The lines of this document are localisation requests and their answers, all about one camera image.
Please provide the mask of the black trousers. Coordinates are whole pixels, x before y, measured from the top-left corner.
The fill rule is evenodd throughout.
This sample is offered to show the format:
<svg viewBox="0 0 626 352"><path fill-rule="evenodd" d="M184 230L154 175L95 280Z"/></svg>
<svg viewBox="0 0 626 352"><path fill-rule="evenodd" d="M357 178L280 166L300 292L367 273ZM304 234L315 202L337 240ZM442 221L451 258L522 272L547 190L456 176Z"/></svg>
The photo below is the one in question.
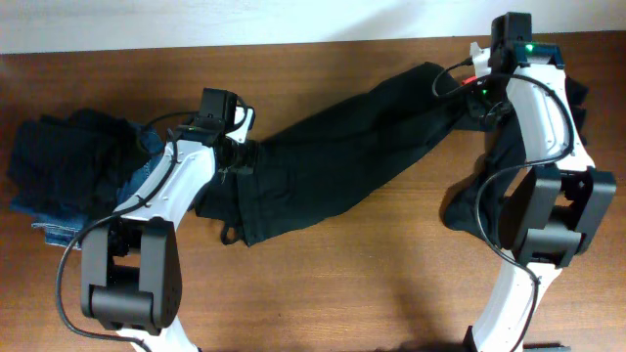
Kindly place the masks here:
<svg viewBox="0 0 626 352"><path fill-rule="evenodd" d="M223 221L223 243L233 231L248 246L338 216L453 130L465 104L441 96L458 86L442 66L424 63L254 142L251 171L211 181L195 213Z"/></svg>

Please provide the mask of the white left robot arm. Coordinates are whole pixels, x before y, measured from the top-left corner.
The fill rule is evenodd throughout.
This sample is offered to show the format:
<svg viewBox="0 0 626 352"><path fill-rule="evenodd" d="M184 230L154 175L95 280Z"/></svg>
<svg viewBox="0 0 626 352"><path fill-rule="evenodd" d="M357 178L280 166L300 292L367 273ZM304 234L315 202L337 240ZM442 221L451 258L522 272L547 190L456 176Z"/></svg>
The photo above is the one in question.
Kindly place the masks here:
<svg viewBox="0 0 626 352"><path fill-rule="evenodd" d="M206 88L178 126L159 164L81 247L81 310L137 351L195 351L177 316L182 275L176 230L218 174L248 171L246 139L255 112L237 94Z"/></svg>

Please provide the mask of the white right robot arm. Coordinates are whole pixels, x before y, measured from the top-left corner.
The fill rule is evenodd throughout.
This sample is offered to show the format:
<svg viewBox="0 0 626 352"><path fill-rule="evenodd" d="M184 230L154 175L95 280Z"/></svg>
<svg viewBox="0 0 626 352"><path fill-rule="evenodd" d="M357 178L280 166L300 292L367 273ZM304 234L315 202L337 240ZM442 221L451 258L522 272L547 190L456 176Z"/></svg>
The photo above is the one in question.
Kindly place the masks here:
<svg viewBox="0 0 626 352"><path fill-rule="evenodd" d="M488 244L502 266L465 344L470 351L520 351L551 283L589 248L616 181L586 152L567 103L560 49L533 40L529 14L496 18L490 48L471 45L470 55L476 81L514 109L527 173L501 212L498 239Z"/></svg>

